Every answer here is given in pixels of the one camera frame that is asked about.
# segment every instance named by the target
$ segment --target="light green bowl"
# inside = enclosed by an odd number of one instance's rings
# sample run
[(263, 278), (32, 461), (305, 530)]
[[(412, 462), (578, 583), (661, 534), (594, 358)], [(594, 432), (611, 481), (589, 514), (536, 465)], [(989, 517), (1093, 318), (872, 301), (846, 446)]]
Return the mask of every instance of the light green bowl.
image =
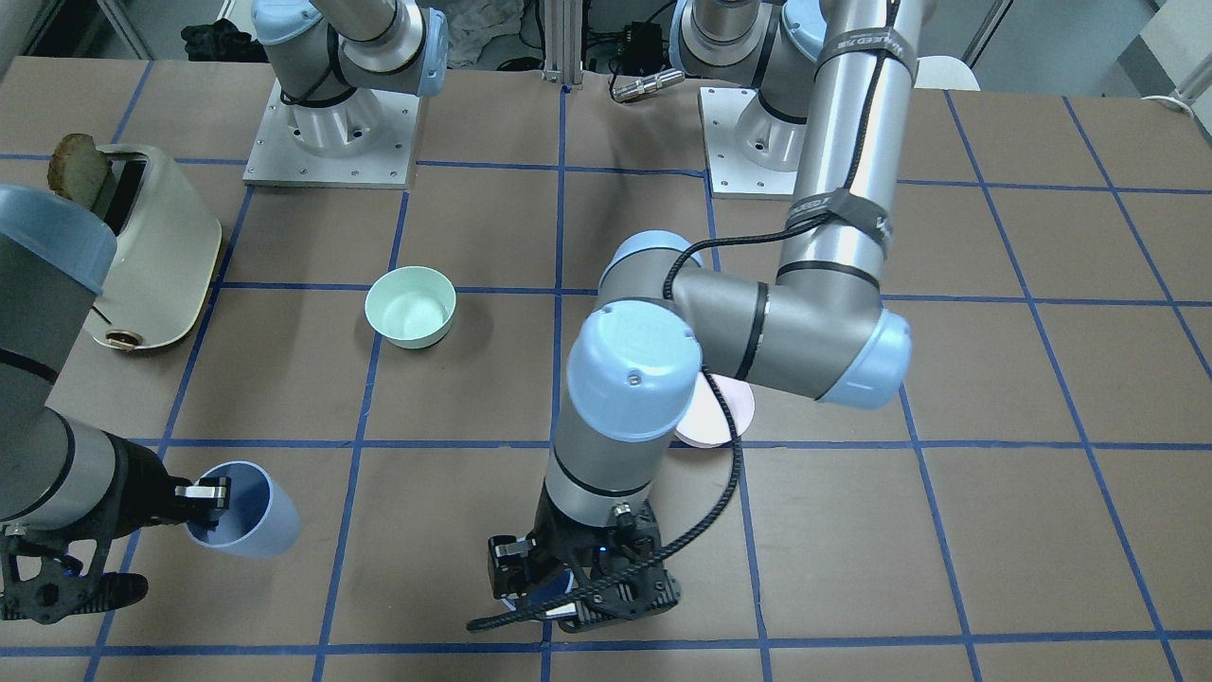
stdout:
[(366, 320), (401, 349), (439, 343), (454, 316), (454, 285), (423, 265), (396, 268), (366, 293)]

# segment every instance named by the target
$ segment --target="robotic arm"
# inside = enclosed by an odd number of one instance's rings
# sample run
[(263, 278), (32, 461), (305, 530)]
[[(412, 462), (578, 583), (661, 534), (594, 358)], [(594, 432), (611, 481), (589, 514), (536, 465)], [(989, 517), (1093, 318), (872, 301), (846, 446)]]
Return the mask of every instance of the robotic arm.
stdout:
[[(130, 606), (147, 579), (104, 573), (110, 543), (147, 526), (213, 528), (230, 481), (196, 485), (155, 453), (45, 407), (116, 250), (76, 204), (0, 185), (0, 619), (56, 623)], [(96, 540), (87, 569), (68, 554)], [(18, 557), (40, 562), (22, 577)]]
[(446, 17), (413, 0), (257, 0), (252, 18), (286, 108), (274, 120), (314, 157), (381, 147), (399, 111), (372, 90), (433, 96), (446, 78)]
[[(879, 283), (892, 242), (914, 46), (932, 5), (823, 4), (828, 33), (812, 65), (816, 96), (781, 233), (692, 246), (645, 231), (618, 248), (568, 356), (534, 529), (488, 540), (493, 594), (514, 611), (473, 620), (469, 630), (551, 619), (578, 632), (676, 606), (678, 584), (663, 562), (719, 516), (739, 476), (736, 431), (708, 376), (732, 428), (732, 477), (703, 522), (662, 546), (648, 489), (701, 368), (865, 409), (896, 396), (909, 365), (909, 326), (882, 308)], [(743, 46), (771, 25), (762, 17), (773, 11), (753, 0), (696, 0), (680, 22), (696, 31), (686, 40), (698, 41), (702, 63), (737, 64), (751, 58)], [(810, 92), (808, 80), (791, 94)], [(774, 240), (783, 250), (773, 285), (705, 269), (693, 256)]]

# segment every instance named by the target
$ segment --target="cup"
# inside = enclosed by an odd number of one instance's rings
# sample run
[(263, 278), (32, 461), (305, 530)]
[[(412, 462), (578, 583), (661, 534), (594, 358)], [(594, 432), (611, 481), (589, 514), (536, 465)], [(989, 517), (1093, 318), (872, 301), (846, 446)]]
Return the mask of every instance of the cup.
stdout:
[(215, 529), (187, 522), (189, 537), (204, 548), (240, 557), (276, 557), (299, 535), (295, 503), (265, 470), (252, 463), (221, 464), (201, 476), (231, 480), (228, 510)]

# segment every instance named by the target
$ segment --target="velcro strap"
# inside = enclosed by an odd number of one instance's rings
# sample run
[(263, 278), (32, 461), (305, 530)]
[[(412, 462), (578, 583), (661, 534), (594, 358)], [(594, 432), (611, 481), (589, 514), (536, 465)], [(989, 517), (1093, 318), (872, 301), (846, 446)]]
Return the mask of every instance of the velcro strap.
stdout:
[(909, 69), (909, 78), (917, 80), (917, 52), (892, 27), (847, 30), (825, 42), (817, 57), (817, 73), (825, 62), (847, 52), (886, 52)]
[(892, 246), (892, 224), (888, 222), (888, 213), (882, 206), (851, 194), (848, 189), (839, 187), (825, 194), (813, 194), (805, 196), (787, 212), (784, 229), (793, 229), (822, 214), (833, 214), (871, 237), (880, 245), (887, 254)]

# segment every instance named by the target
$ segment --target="blue tape grid line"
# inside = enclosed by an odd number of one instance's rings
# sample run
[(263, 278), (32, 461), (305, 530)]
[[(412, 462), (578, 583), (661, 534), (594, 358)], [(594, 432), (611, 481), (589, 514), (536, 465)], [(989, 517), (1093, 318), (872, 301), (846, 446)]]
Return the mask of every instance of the blue tape grid line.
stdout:
[[(1212, 630), (1172, 630), (1172, 641), (1212, 641)], [(751, 640), (619, 640), (551, 642), (553, 652), (654, 652), (698, 649), (825, 649), (864, 647), (954, 647), (973, 644), (1033, 644), (1047, 642), (1155, 642), (1153, 630), (1070, 631), (1070, 632), (1005, 632), (964, 637), (962, 635), (908, 635), (890, 637), (779, 637), (765, 642)], [(276, 657), (316, 655), (318, 644), (173, 644), (173, 646), (108, 646), (103, 657)], [(542, 642), (425, 642), (385, 644), (330, 644), (325, 653), (333, 655), (415, 655), (415, 654), (536, 654)], [(80, 658), (92, 647), (0, 647), (0, 658)]]
[(1107, 172), (1107, 166), (1103, 165), (1103, 160), (1098, 156), (1098, 151), (1094, 150), (1094, 144), (1090, 141), (1090, 136), (1086, 134), (1086, 128), (1081, 125), (1081, 120), (1077, 119), (1077, 111), (1073, 109), (1073, 103), (1069, 102), (1068, 97), (1062, 97), (1064, 101), (1065, 109), (1069, 110), (1069, 116), (1073, 119), (1073, 124), (1077, 126), (1077, 132), (1081, 133), (1082, 142), (1086, 143), (1086, 149), (1090, 150), (1090, 155), (1094, 159), (1094, 165), (1098, 166), (1098, 172), (1103, 174), (1103, 179), (1107, 180), (1107, 188), (1111, 191), (1111, 196), (1115, 197), (1115, 204), (1120, 207), (1120, 213), (1124, 214), (1124, 220), (1127, 223), (1128, 229), (1132, 230), (1132, 237), (1136, 239), (1137, 246), (1140, 248), (1140, 254), (1144, 256), (1145, 262), (1149, 263), (1149, 269), (1153, 270), (1153, 276), (1156, 277), (1157, 285), (1161, 286), (1162, 294), (1166, 296), (1166, 302), (1170, 303), (1171, 308), (1174, 310), (1174, 316), (1178, 317), (1178, 323), (1183, 327), (1183, 333), (1187, 334), (1191, 349), (1195, 351), (1195, 356), (1199, 359), (1200, 365), (1204, 366), (1204, 374), (1212, 379), (1212, 368), (1208, 367), (1208, 361), (1204, 357), (1204, 351), (1200, 350), (1200, 345), (1195, 339), (1195, 334), (1191, 333), (1191, 327), (1187, 323), (1187, 317), (1183, 316), (1183, 310), (1174, 304), (1174, 296), (1170, 292), (1170, 286), (1166, 285), (1166, 279), (1161, 276), (1161, 270), (1157, 268), (1157, 263), (1154, 262), (1153, 254), (1149, 252), (1149, 247), (1145, 246), (1144, 239), (1140, 236), (1140, 231), (1137, 229), (1136, 220), (1128, 213), (1127, 206), (1124, 204), (1124, 197), (1120, 196), (1119, 189), (1116, 189), (1115, 183), (1111, 182), (1110, 173)]
[[(714, 210), (708, 213), (714, 231)], [(564, 233), (562, 220), (558, 224), (558, 235)], [(716, 265), (720, 262), (719, 248), (711, 248)], [(302, 291), (368, 291), (370, 283), (350, 282), (315, 282), (315, 281), (222, 281), (212, 282), (212, 286), (224, 288), (282, 288)], [(596, 296), (596, 288), (567, 288), (542, 286), (456, 286), (459, 293), (513, 293), (522, 296)], [(1025, 305), (1027, 298), (1023, 296), (974, 296), (974, 294), (947, 294), (947, 293), (884, 293), (884, 300), (922, 300), (945, 303), (1013, 303)], [(1050, 305), (1138, 305), (1138, 306), (1179, 306), (1179, 308), (1212, 308), (1212, 300), (1178, 300), (1178, 299), (1149, 299), (1149, 298), (1056, 298), (1037, 297), (1035, 303)]]
[[(231, 239), (228, 242), (227, 252), (223, 254), (223, 260), (219, 263), (218, 271), (216, 274), (217, 281), (223, 281), (227, 276), (228, 267), (231, 264), (231, 253), (235, 251), (236, 241), (240, 239), (240, 231), (244, 228), (245, 216), (248, 213), (248, 205), (252, 202), (253, 188), (248, 187), (244, 193), (244, 201), (240, 204), (240, 212), (236, 216), (235, 225), (231, 228)], [(177, 419), (181, 417), (181, 407), (185, 401), (185, 390), (189, 388), (189, 382), (194, 377), (194, 368), (198, 366), (198, 356), (202, 349), (202, 339), (206, 337), (206, 329), (210, 328), (211, 319), (215, 315), (215, 305), (218, 302), (219, 291), (222, 287), (211, 288), (210, 298), (206, 303), (206, 309), (202, 313), (202, 319), (198, 325), (198, 334), (194, 337), (194, 345), (189, 350), (189, 360), (185, 361), (185, 369), (181, 376), (181, 383), (177, 385), (177, 394), (172, 401), (172, 409), (168, 413), (168, 420), (165, 424), (164, 434), (160, 437), (160, 442), (156, 448), (156, 455), (162, 460), (165, 453), (167, 452), (170, 445), (172, 443), (172, 432), (177, 426)], [(131, 535), (130, 541), (126, 545), (126, 554), (122, 557), (122, 564), (119, 569), (121, 573), (127, 573), (135, 561), (135, 550), (139, 545), (139, 538), (142, 533), (135, 532)], [(84, 681), (93, 682), (97, 677), (97, 670), (101, 666), (101, 657), (105, 649), (105, 644), (109, 641), (109, 632), (114, 625), (114, 615), (116, 612), (105, 613), (104, 619), (101, 623), (101, 629), (97, 632), (97, 641), (92, 648), (92, 653), (88, 659), (88, 667), (85, 670)]]
[(917, 439), (917, 425), (913, 419), (913, 408), (909, 407), (909, 394), (901, 386), (901, 409), (904, 412), (905, 429), (909, 431), (909, 441), (913, 443), (914, 454), (917, 457), (917, 472), (921, 475), (921, 485), (926, 493), (926, 502), (930, 504), (930, 516), (934, 522), (934, 534), (938, 537), (938, 550), (943, 560), (943, 568), (947, 569), (947, 581), (951, 588), (951, 600), (955, 602), (955, 615), (960, 621), (960, 635), (964, 638), (964, 648), (968, 654), (968, 667), (972, 670), (972, 680), (983, 682), (981, 674), (981, 661), (977, 660), (977, 648), (972, 641), (972, 627), (968, 625), (968, 613), (964, 608), (964, 596), (960, 594), (960, 579), (955, 573), (955, 562), (951, 561), (951, 549), (947, 541), (947, 529), (943, 527), (943, 515), (938, 509), (938, 498), (934, 495), (934, 485), (930, 478), (930, 468), (926, 464), (926, 453), (921, 448)]
[(131, 121), (131, 114), (135, 113), (135, 105), (139, 103), (139, 96), (143, 94), (143, 86), (148, 82), (148, 76), (152, 75), (152, 67), (155, 62), (148, 62), (148, 65), (143, 68), (143, 75), (139, 76), (139, 84), (135, 86), (135, 92), (131, 93), (131, 101), (126, 104), (126, 110), (122, 111), (122, 120), (118, 121), (118, 128), (114, 130), (114, 136), (109, 138), (110, 144), (118, 144), (122, 138), (122, 133), (126, 132), (126, 124)]
[[(48, 161), (50, 154), (16, 154), (0, 151), (0, 160), (4, 161)], [(213, 165), (213, 166), (242, 166), (248, 159), (210, 159), (195, 156), (178, 156), (178, 164), (184, 165)], [(694, 168), (621, 168), (611, 166), (570, 166), (551, 164), (503, 164), (494, 161), (445, 161), (434, 159), (422, 159), (418, 166), (452, 167), (452, 168), (497, 168), (497, 170), (537, 170), (559, 171), (561, 167), (566, 172), (585, 173), (613, 173), (613, 174), (681, 174), (686, 177), (707, 177), (707, 172)], [(899, 184), (916, 184), (927, 187), (971, 187), (979, 188), (979, 182), (965, 179), (925, 179), (925, 178), (899, 178)], [(983, 187), (994, 189), (1037, 189), (1045, 191), (1110, 191), (1107, 187), (1086, 184), (1030, 184), (1018, 182), (987, 182)], [(1193, 194), (1212, 195), (1212, 189), (1171, 188), (1171, 187), (1116, 187), (1121, 194)]]
[[(715, 225), (715, 204), (711, 201), (711, 171), (703, 172), (703, 194), (707, 197), (707, 235), (711, 239), (719, 236)], [(720, 250), (711, 247), (711, 265), (715, 271), (724, 268)], [(770, 663), (770, 634), (766, 631), (766, 615), (761, 607), (761, 572), (758, 568), (758, 541), (754, 539), (753, 506), (749, 504), (749, 477), (745, 475), (744, 453), (741, 460), (741, 481), (737, 485), (741, 498), (741, 523), (745, 535), (745, 558), (749, 562), (749, 590), (754, 600), (754, 624), (758, 627), (759, 654), (761, 658), (762, 682), (772, 682), (774, 671)]]
[[(981, 165), (977, 162), (976, 153), (972, 149), (972, 144), (968, 141), (967, 132), (964, 130), (964, 122), (960, 120), (960, 114), (955, 108), (955, 102), (951, 99), (951, 93), (949, 91), (943, 91), (943, 96), (947, 98), (947, 105), (951, 111), (951, 118), (955, 119), (955, 127), (960, 132), (960, 138), (964, 142), (964, 148), (968, 154), (968, 160), (972, 162), (972, 170), (976, 172), (977, 180), (982, 184), (982, 191), (984, 193), (985, 201), (989, 205), (989, 211), (993, 213), (994, 222), (997, 225), (997, 231), (1001, 235), (1002, 243), (1006, 246), (1006, 253), (1010, 256), (1011, 265), (1014, 268), (1014, 275), (1018, 277), (1019, 286), (1023, 288), (1023, 296), (1027, 297), (1028, 308), (1030, 308), (1031, 317), (1035, 320), (1035, 327), (1039, 331), (1040, 340), (1042, 340), (1044, 350), (1047, 353), (1048, 362), (1052, 365), (1052, 372), (1056, 374), (1057, 383), (1060, 385), (1060, 392), (1064, 396), (1065, 406), (1069, 408), (1069, 415), (1073, 418), (1074, 426), (1077, 429), (1077, 436), (1081, 440), (1084, 451), (1086, 452), (1086, 459), (1090, 463), (1090, 468), (1094, 474), (1094, 480), (1098, 483), (1099, 493), (1103, 497), (1103, 503), (1107, 506), (1107, 511), (1111, 517), (1111, 525), (1115, 527), (1115, 534), (1119, 537), (1120, 546), (1124, 550), (1124, 556), (1128, 561), (1128, 566), (1132, 569), (1132, 577), (1136, 579), (1137, 588), (1140, 591), (1140, 597), (1144, 601), (1145, 609), (1149, 612), (1149, 619), (1153, 623), (1154, 631), (1161, 642), (1161, 648), (1166, 654), (1166, 660), (1170, 663), (1170, 670), (1174, 676), (1174, 682), (1183, 682), (1183, 674), (1178, 669), (1178, 661), (1174, 659), (1173, 648), (1170, 646), (1170, 638), (1166, 635), (1165, 629), (1161, 624), (1161, 618), (1157, 615), (1157, 607), (1153, 602), (1153, 596), (1149, 594), (1149, 586), (1145, 584), (1144, 574), (1140, 572), (1140, 564), (1137, 562), (1136, 554), (1132, 551), (1132, 545), (1128, 543), (1127, 533), (1124, 531), (1124, 523), (1120, 521), (1120, 515), (1115, 509), (1115, 503), (1111, 500), (1110, 491), (1107, 487), (1107, 481), (1103, 477), (1102, 468), (1098, 464), (1098, 459), (1094, 457), (1094, 449), (1090, 442), (1090, 437), (1086, 432), (1086, 426), (1082, 424), (1081, 415), (1077, 413), (1077, 405), (1073, 399), (1073, 394), (1069, 391), (1069, 385), (1065, 382), (1064, 372), (1060, 369), (1060, 363), (1057, 359), (1056, 351), (1052, 348), (1052, 340), (1048, 338), (1047, 328), (1044, 325), (1044, 317), (1040, 315), (1039, 306), (1036, 305), (1034, 298), (1031, 297), (1031, 290), (1028, 286), (1027, 277), (1023, 274), (1023, 269), (1018, 263), (1018, 257), (1014, 254), (1014, 247), (1011, 245), (1010, 235), (1006, 231), (1006, 227), (1001, 220), (1001, 214), (997, 212), (997, 206), (993, 200), (993, 194), (989, 187), (984, 184), (984, 174), (981, 172)], [(1111, 187), (1110, 178), (1107, 177), (1108, 187)], [(1161, 281), (1161, 274), (1157, 273), (1159, 282)]]
[[(566, 196), (565, 185), (567, 182), (567, 154), (568, 154), (568, 92), (567, 85), (560, 86), (560, 134), (559, 134), (559, 170), (556, 173), (555, 193), (555, 294), (551, 299), (551, 423), (548, 440), (555, 442), (555, 425), (560, 419), (560, 373), (564, 360), (564, 199)], [(551, 635), (554, 630), (551, 621), (543, 621), (542, 636), (539, 640), (539, 682), (551, 682)]]
[[(404, 241), (405, 223), (408, 214), (408, 193), (400, 195), (400, 211), (395, 219), (395, 235), (391, 240), (391, 254), (388, 257), (387, 271), (396, 268), (400, 260), (400, 243)], [(358, 495), (358, 475), (361, 470), (362, 449), (366, 447), (366, 423), (371, 415), (371, 403), (375, 397), (375, 379), (378, 374), (379, 350), (383, 348), (383, 334), (376, 333), (371, 344), (371, 359), (366, 368), (366, 388), (362, 390), (362, 407), (358, 413), (358, 429), (354, 431), (354, 453), (349, 460), (349, 481), (345, 487), (345, 503), (341, 512), (341, 531), (337, 534), (337, 552), (332, 561), (332, 577), (328, 579), (328, 596), (324, 604), (324, 619), (320, 623), (319, 651), (311, 669), (313, 682), (324, 680), (326, 649), (332, 638), (332, 619), (337, 612), (337, 594), (341, 590), (341, 577), (345, 566), (345, 548), (349, 544), (349, 526), (354, 516), (354, 499)]]
[[(156, 447), (161, 439), (128, 439), (145, 447)], [(1045, 448), (1053, 451), (1081, 451), (1086, 445), (1079, 441), (745, 441), (747, 451), (910, 451), (915, 446), (924, 451), (942, 451), (954, 448), (973, 449), (1023, 449)], [(1143, 452), (1212, 452), (1212, 443), (1125, 443), (1116, 441), (1092, 441), (1097, 451), (1143, 451)], [(353, 441), (303, 441), (290, 439), (170, 439), (172, 448), (276, 448), (291, 449), (341, 449), (351, 448)], [(550, 441), (376, 441), (365, 439), (364, 448), (376, 449), (542, 449), (551, 447)], [(684, 443), (673, 443), (673, 448), (688, 449)]]

